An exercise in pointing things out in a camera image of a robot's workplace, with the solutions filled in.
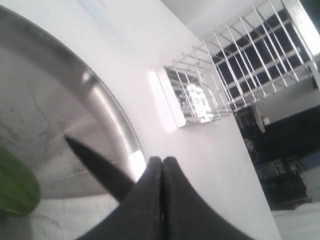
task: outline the wire rack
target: wire rack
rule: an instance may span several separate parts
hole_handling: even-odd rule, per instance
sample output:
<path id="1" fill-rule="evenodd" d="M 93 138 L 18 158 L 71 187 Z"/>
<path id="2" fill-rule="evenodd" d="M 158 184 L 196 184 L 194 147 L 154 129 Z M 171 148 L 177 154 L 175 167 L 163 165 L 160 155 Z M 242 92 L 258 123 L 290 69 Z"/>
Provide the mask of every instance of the wire rack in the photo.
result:
<path id="1" fill-rule="evenodd" d="M 237 112 L 312 78 L 312 62 L 281 1 L 264 0 L 164 69 L 189 124 Z"/>

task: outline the green vegetable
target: green vegetable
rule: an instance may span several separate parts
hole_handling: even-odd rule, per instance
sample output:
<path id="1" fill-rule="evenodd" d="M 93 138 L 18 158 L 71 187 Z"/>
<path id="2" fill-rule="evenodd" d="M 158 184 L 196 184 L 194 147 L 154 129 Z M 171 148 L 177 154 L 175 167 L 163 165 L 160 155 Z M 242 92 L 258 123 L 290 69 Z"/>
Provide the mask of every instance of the green vegetable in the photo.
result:
<path id="1" fill-rule="evenodd" d="M 0 216 L 25 216 L 36 209 L 40 197 L 32 171 L 0 146 Z"/>

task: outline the cucumber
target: cucumber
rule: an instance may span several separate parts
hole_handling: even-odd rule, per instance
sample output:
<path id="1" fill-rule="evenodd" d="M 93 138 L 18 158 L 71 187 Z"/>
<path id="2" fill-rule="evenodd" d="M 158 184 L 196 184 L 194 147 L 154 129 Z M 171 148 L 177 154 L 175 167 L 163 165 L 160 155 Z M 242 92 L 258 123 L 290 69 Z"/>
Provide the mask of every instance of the cucumber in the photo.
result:
<path id="1" fill-rule="evenodd" d="M 0 146 L 0 216 L 28 215 L 40 198 L 40 185 L 33 172 Z"/>

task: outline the white countertop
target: white countertop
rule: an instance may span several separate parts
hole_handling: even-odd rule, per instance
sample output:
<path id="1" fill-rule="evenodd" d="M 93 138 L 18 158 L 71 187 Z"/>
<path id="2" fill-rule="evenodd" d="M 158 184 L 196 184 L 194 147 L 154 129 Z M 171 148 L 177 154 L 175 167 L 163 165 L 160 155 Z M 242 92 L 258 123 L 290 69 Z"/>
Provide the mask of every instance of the white countertop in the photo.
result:
<path id="1" fill-rule="evenodd" d="M 199 40 L 159 0 L 0 0 L 106 83 L 146 158 L 175 156 L 200 196 L 256 240 L 280 235 L 234 117 L 177 129 L 154 70 Z"/>

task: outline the stainless steel bowl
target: stainless steel bowl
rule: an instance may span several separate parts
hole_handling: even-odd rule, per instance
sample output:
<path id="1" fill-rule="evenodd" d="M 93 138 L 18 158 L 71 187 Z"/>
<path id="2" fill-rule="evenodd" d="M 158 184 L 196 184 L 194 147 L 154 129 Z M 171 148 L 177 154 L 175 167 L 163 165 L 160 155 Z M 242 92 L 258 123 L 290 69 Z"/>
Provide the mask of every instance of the stainless steel bowl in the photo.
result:
<path id="1" fill-rule="evenodd" d="M 65 133 L 134 181 L 145 169 L 133 128 L 102 81 L 48 33 L 0 8 L 0 144 L 33 170 L 43 198 L 26 218 L 0 218 L 0 239 L 71 240 L 117 206 Z"/>

